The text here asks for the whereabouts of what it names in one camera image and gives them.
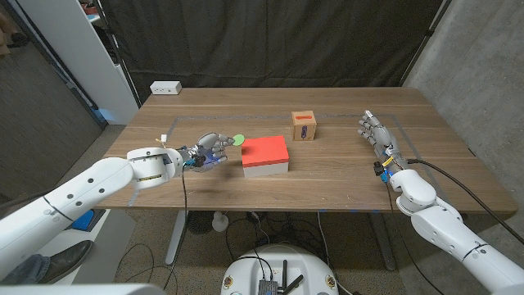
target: white cylinder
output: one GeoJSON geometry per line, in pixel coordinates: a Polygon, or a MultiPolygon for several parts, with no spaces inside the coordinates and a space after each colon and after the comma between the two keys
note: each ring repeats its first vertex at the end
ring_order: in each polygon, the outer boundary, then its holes
{"type": "Polygon", "coordinates": [[[214,230],[223,232],[229,225],[229,218],[222,214],[222,212],[217,211],[215,212],[212,225],[214,230]]]}

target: jeans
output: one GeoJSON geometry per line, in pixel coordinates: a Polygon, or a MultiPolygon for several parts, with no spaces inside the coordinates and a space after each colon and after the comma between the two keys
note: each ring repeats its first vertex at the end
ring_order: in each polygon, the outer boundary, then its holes
{"type": "Polygon", "coordinates": [[[50,264],[51,257],[34,254],[18,265],[0,284],[37,284],[46,274],[50,264]]]}

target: wooden table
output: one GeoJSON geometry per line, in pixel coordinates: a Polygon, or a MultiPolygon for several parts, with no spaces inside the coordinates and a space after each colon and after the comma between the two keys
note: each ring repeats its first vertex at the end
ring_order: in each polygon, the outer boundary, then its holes
{"type": "MultiPolygon", "coordinates": [[[[125,157],[135,148],[193,145],[208,132],[247,138],[284,135],[289,172],[245,179],[241,150],[228,147],[229,161],[199,174],[186,173],[189,210],[388,212],[384,183],[373,173],[377,160],[357,134],[370,110],[397,137],[405,158],[419,157],[466,184],[495,212],[517,204],[468,150],[462,139],[415,88],[185,88],[179,95],[151,95],[105,157],[125,157]],[[291,111],[312,110],[318,127],[312,142],[293,142],[291,111]]],[[[439,196],[463,213],[483,212],[456,184],[412,165],[439,196]]],[[[133,188],[102,202],[129,208],[133,188]]],[[[130,208],[184,208],[180,179],[141,191],[130,208]]]]}

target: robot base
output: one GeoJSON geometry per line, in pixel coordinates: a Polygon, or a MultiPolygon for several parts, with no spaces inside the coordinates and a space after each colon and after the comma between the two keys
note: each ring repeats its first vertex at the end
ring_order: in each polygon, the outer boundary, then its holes
{"type": "MultiPolygon", "coordinates": [[[[338,288],[335,275],[324,261],[304,249],[288,244],[270,244],[256,248],[259,257],[265,259],[273,270],[273,281],[282,287],[283,262],[287,261],[287,283],[297,279],[300,275],[304,278],[293,288],[290,295],[314,294],[337,295],[338,288]]],[[[244,256],[256,256],[254,251],[249,251],[244,256]]],[[[262,261],[265,278],[269,281],[269,268],[262,261]]],[[[259,284],[262,280],[262,268],[258,259],[241,259],[234,261],[226,270],[221,286],[221,295],[247,295],[260,294],[259,284]]],[[[263,295],[277,295],[276,292],[263,293],[263,295]]]]}

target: green object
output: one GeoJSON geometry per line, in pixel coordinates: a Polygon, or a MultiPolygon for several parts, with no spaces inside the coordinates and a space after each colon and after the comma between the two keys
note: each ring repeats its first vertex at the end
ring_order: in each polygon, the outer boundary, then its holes
{"type": "Polygon", "coordinates": [[[233,143],[233,145],[234,146],[239,146],[239,145],[244,143],[244,139],[246,139],[246,138],[242,134],[237,134],[237,135],[233,136],[233,139],[235,139],[235,142],[233,143]]]}

